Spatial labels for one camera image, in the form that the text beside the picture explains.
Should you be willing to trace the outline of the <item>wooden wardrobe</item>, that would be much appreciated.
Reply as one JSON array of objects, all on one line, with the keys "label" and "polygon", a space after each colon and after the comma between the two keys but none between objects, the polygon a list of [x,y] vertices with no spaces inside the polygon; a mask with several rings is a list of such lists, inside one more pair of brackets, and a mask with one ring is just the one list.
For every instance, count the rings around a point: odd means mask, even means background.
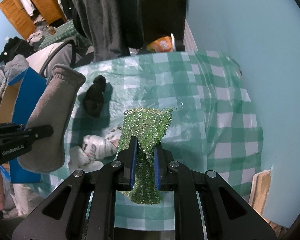
[{"label": "wooden wardrobe", "polygon": [[57,0],[3,0],[0,9],[23,39],[34,33],[38,14],[53,27],[67,21]]}]

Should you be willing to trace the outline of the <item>black sock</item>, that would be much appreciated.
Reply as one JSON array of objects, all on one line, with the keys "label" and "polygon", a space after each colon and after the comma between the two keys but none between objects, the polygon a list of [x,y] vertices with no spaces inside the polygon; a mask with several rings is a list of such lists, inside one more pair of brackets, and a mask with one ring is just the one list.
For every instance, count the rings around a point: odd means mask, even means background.
[{"label": "black sock", "polygon": [[83,108],[94,118],[99,118],[104,105],[103,94],[106,90],[106,78],[99,75],[94,78],[93,84],[87,90],[83,99]]}]

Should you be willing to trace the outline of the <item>black clothes pile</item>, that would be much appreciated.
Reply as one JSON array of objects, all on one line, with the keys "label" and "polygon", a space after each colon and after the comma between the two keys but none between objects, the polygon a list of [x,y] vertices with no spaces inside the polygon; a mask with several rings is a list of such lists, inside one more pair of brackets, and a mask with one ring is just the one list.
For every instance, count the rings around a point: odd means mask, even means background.
[{"label": "black clothes pile", "polygon": [[18,37],[10,38],[5,44],[3,51],[0,54],[0,63],[8,63],[14,59],[16,55],[29,57],[35,53],[34,48],[23,39]]}]

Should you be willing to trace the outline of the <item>orange snack bag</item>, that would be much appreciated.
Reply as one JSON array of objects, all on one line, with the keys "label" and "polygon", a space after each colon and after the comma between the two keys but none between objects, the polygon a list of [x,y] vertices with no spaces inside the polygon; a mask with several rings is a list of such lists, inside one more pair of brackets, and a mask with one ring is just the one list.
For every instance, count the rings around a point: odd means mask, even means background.
[{"label": "orange snack bag", "polygon": [[168,53],[176,51],[175,38],[171,33],[170,36],[164,36],[146,46],[146,49],[151,53]]}]

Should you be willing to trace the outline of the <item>yellow bottle on far table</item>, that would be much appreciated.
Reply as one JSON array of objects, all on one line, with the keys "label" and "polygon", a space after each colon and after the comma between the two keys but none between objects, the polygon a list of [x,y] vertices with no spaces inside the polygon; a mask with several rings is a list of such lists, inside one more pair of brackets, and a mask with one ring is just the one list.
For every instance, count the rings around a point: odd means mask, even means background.
[{"label": "yellow bottle on far table", "polygon": [[49,32],[50,35],[54,35],[56,33],[56,28],[53,26],[47,26],[47,30]]}]

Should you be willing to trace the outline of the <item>far table green checkered cloth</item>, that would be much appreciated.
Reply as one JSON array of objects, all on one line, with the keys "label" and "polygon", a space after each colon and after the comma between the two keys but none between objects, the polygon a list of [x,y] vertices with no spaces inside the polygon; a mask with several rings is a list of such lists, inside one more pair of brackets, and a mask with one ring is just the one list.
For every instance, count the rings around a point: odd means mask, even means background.
[{"label": "far table green checkered cloth", "polygon": [[39,50],[53,44],[53,43],[59,43],[63,42],[66,39],[69,39],[71,37],[75,38],[75,41],[77,41],[78,46],[82,48],[88,48],[92,46],[90,41],[83,37],[75,28],[73,20],[69,20],[65,24],[59,26],[56,28],[56,32],[53,35],[47,34],[45,38],[43,39],[43,42],[39,46]]}]

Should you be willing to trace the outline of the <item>green glitter cloth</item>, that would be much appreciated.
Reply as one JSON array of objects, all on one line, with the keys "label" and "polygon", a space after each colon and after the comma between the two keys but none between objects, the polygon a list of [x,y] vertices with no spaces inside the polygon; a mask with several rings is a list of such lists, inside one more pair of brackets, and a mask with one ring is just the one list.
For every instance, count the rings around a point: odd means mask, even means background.
[{"label": "green glitter cloth", "polygon": [[171,122],[171,108],[133,108],[124,113],[118,150],[126,150],[133,136],[137,137],[139,146],[133,189],[121,193],[136,204],[152,205],[161,201],[161,194],[155,185],[153,154]]}]

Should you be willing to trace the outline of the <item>green checkered tablecloth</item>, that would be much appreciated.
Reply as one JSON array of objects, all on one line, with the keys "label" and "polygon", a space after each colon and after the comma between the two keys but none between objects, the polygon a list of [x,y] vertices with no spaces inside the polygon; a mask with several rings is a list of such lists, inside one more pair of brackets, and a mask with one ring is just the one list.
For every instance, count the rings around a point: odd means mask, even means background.
[{"label": "green checkered tablecloth", "polygon": [[[122,125],[124,112],[172,109],[163,147],[190,169],[218,172],[244,199],[261,168],[263,131],[239,64],[217,51],[144,54],[79,67],[85,78],[64,136],[64,150],[86,135],[105,137]],[[99,118],[83,108],[95,77],[106,78]]]}]

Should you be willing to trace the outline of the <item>grey clothes heap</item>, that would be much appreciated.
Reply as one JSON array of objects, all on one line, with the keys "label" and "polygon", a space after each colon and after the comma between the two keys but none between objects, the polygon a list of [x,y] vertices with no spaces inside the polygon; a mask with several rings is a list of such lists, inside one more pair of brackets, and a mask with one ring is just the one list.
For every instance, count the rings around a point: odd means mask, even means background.
[{"label": "grey clothes heap", "polygon": [[42,44],[45,37],[49,34],[47,29],[46,21],[37,22],[35,24],[36,29],[34,33],[32,33],[28,39],[27,43],[34,48],[34,50],[38,50],[39,46]]}]

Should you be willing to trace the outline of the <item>grey quilted jacket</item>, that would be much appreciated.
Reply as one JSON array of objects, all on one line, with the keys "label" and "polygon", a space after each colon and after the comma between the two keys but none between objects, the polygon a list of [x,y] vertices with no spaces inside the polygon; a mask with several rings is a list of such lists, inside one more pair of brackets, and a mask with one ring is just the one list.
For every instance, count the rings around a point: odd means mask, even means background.
[{"label": "grey quilted jacket", "polygon": [[4,73],[7,82],[12,81],[16,76],[18,76],[23,71],[29,68],[29,63],[23,55],[16,55],[13,60],[9,61],[4,66]]}]

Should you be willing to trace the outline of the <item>bed with white sheet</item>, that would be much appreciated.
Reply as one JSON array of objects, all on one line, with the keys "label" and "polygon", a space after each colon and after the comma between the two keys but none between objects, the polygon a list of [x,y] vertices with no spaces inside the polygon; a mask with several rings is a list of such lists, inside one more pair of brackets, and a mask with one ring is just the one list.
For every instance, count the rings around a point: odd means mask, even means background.
[{"label": "bed with white sheet", "polygon": [[44,78],[48,78],[56,64],[72,69],[92,63],[94,48],[79,49],[73,40],[53,43],[26,58],[29,66]]}]

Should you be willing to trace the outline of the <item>blue cardboard box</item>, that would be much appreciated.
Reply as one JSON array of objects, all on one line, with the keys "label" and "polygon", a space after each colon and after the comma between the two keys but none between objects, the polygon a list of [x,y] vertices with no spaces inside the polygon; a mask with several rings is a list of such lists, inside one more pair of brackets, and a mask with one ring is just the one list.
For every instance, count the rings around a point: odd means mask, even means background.
[{"label": "blue cardboard box", "polygon": [[[25,125],[39,98],[46,89],[46,79],[31,67],[8,81],[0,104],[0,124]],[[23,169],[17,159],[9,162],[10,170],[4,175],[14,184],[31,184],[41,181],[41,174]]]}]

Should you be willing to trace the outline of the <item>dark grey towel on chair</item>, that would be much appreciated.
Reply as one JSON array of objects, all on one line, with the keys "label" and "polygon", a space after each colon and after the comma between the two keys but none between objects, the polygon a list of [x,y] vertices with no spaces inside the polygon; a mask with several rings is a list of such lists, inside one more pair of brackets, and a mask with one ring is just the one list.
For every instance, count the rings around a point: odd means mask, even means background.
[{"label": "dark grey towel on chair", "polygon": [[128,56],[143,46],[141,0],[72,0],[74,25],[94,48],[94,61]]}]

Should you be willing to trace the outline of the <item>taupe fleece sock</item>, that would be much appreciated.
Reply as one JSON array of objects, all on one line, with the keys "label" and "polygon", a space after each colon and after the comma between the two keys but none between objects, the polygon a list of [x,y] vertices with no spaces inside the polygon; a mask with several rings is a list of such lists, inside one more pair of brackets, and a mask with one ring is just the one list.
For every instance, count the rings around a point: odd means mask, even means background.
[{"label": "taupe fleece sock", "polygon": [[26,125],[27,128],[50,125],[53,134],[35,141],[30,152],[18,157],[23,169],[34,173],[50,173],[63,166],[64,135],[78,90],[85,81],[84,75],[64,64],[53,67],[47,87]]}]

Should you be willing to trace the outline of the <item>black office chair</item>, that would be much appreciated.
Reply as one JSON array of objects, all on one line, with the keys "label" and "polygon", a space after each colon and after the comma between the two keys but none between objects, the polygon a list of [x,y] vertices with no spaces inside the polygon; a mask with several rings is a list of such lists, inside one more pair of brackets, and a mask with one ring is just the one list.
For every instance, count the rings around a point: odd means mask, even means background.
[{"label": "black office chair", "polygon": [[76,61],[73,40],[49,53],[45,66],[66,63],[70,67],[128,56],[129,49],[150,53],[163,37],[172,51],[184,51],[187,0],[72,0],[76,31],[87,38],[94,51]]}]

